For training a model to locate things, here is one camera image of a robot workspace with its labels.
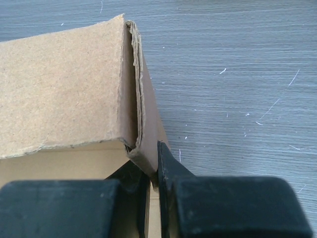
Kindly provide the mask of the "cardboard box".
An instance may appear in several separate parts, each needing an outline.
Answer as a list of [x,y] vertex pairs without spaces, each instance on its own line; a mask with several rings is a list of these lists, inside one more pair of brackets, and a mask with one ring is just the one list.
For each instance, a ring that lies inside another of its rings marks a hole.
[[150,180],[147,238],[159,238],[158,142],[168,139],[135,22],[1,43],[0,188],[106,179],[132,162]]

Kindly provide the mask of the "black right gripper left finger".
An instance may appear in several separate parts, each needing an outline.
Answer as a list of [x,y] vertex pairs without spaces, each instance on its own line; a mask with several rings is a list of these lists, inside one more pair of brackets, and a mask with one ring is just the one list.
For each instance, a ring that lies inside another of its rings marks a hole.
[[106,179],[16,180],[0,190],[3,238],[145,238],[150,180],[132,162]]

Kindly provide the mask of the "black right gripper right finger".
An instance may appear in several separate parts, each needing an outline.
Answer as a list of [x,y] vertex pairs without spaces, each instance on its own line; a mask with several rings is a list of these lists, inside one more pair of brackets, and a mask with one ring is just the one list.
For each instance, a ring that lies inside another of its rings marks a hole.
[[277,177],[196,176],[158,142],[164,238],[311,238],[298,198]]

